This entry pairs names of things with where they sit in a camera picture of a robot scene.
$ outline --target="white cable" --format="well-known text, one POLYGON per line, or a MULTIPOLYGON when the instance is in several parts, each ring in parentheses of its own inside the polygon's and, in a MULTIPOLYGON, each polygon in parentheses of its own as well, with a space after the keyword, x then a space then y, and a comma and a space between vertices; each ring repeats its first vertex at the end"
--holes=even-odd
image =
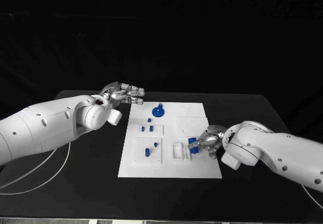
POLYGON ((6 183, 5 185, 0 186, 0 189, 8 187, 9 185, 12 185, 15 182, 18 182, 24 177, 26 177, 41 166, 42 164, 49 160, 49 158, 52 157, 54 153, 57 152, 58 149, 54 150, 52 154, 49 155, 49 157, 47 158, 47 160, 38 165, 38 167, 29 172, 26 173, 21 178, 18 178, 15 181, 6 183))
POLYGON ((67 155, 65 162, 64 162, 64 164, 62 164, 62 167, 61 167, 58 173, 52 176, 52 178, 51 178, 42 185, 39 185, 39 186, 35 187, 34 189, 26 190, 26 191, 24 191, 24 192, 18 192, 18 193, 0 193, 0 195, 19 195, 19 194, 28 193, 28 192, 31 192, 32 190, 35 190, 35 189, 38 189, 39 187, 42 187, 42 186, 44 186, 44 185, 54 179, 54 177, 60 174, 60 172, 61 172, 61 170, 62 170, 62 168, 64 168, 64 165, 65 165, 65 163, 67 163, 67 161, 68 161, 68 157, 70 157, 70 150, 68 150, 68 155, 67 155))
POLYGON ((313 199, 313 197, 312 197, 312 200, 316 202, 316 204, 322 207, 322 209, 323 209, 323 206, 318 203, 318 201, 313 199))

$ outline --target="black backdrop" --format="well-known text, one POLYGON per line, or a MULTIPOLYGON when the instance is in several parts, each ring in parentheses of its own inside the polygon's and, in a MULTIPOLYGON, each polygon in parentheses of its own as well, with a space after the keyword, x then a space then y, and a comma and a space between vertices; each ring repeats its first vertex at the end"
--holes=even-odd
POLYGON ((322 18, 315 0, 2 2, 0 119, 120 81, 261 94, 292 133, 321 141, 322 18))

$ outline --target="black tabletop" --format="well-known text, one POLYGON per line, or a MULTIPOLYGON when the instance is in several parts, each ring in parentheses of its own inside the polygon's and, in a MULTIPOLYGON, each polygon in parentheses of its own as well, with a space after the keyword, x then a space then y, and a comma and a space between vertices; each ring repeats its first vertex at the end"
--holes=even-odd
MULTIPOLYGON (((57 99, 100 91, 62 91, 57 99)), ((210 124, 233 126, 244 120, 289 133, 261 95, 148 92, 146 101, 204 103, 210 124)), ((119 178, 130 105, 123 118, 71 143, 71 156, 58 176, 35 191, 0 196, 2 217, 61 217, 222 222, 306 223, 323 220, 323 211, 302 186, 279 176, 260 161, 231 169, 222 162, 222 179, 119 178)), ((61 147, 35 173, 0 192, 25 191, 57 173, 68 152, 61 147)), ((21 177, 51 152, 12 161, 0 184, 21 177)))

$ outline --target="blue part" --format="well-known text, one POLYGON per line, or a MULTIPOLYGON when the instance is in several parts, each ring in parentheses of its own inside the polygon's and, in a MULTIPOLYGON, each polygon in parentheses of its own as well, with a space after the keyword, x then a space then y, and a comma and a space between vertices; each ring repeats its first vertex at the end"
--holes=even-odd
POLYGON ((150 156, 150 149, 149 148, 146 148, 146 150, 145 150, 145 155, 146 155, 146 157, 150 156))
MULTIPOLYGON (((197 141, 197 138, 189 138, 189 144, 194 143, 197 141)), ((195 147, 191 149, 191 154, 197 154, 199 153, 199 148, 195 147)))
POLYGON ((160 118, 165 114, 163 104, 159 104, 159 107, 153 108, 153 116, 160 118))

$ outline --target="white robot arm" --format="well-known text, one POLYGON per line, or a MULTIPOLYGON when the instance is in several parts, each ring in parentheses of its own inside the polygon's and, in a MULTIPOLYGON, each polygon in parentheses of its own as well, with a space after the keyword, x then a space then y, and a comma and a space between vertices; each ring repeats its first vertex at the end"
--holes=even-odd
POLYGON ((244 121, 228 129, 210 126, 188 147, 202 145, 214 157, 221 144, 222 162, 235 170, 241 163, 254 166, 261 160, 273 172, 323 192, 323 144, 244 121))
POLYGON ((58 99, 26 107, 0 121, 0 165, 48 152, 98 130, 106 121, 119 124, 120 103, 143 104, 145 89, 114 82, 98 95, 58 99))

